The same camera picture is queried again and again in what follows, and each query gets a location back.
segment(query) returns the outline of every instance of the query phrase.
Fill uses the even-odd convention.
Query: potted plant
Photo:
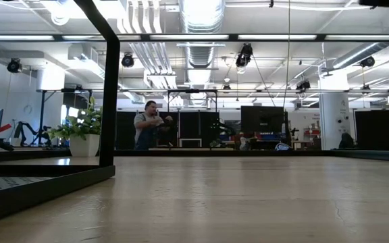
[[[70,140],[73,157],[94,157],[99,150],[102,107],[96,111],[94,104],[95,99],[91,97],[89,108],[79,110],[78,117],[69,116],[68,124],[47,132],[51,139]]]

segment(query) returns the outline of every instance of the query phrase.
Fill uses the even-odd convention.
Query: gray shirt
[[[134,117],[134,126],[136,127],[136,124],[138,122],[147,122],[147,121],[151,121],[151,120],[154,120],[154,119],[159,119],[159,123],[157,124],[160,125],[163,123],[163,119],[159,116],[156,116],[156,115],[153,115],[153,116],[148,116],[146,113],[139,113],[137,114],[135,117]],[[136,128],[136,135],[134,136],[134,143],[136,144],[138,142],[138,138],[139,138],[139,135],[140,133],[142,132],[142,129],[138,129]]]

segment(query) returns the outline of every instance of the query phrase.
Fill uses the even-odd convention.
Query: green leaves
[[[86,140],[87,134],[101,133],[101,114],[103,107],[98,111],[94,109],[95,99],[91,97],[89,100],[88,109],[81,109],[78,112],[78,117],[67,117],[69,125],[61,125],[56,129],[50,129],[47,133],[51,139],[55,137],[68,140],[71,136],[79,136]]]

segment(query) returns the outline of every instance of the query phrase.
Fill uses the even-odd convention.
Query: man
[[[165,118],[169,122],[172,121],[171,116]],[[169,128],[160,127],[165,122],[157,115],[157,104],[155,101],[148,101],[145,105],[145,112],[137,114],[134,117],[134,127],[136,135],[134,137],[134,149],[148,150],[155,146],[157,129],[169,130]]]

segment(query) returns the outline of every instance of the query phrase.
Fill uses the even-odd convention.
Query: perforated metal panel
[[[51,177],[0,177],[0,190],[51,179]]]

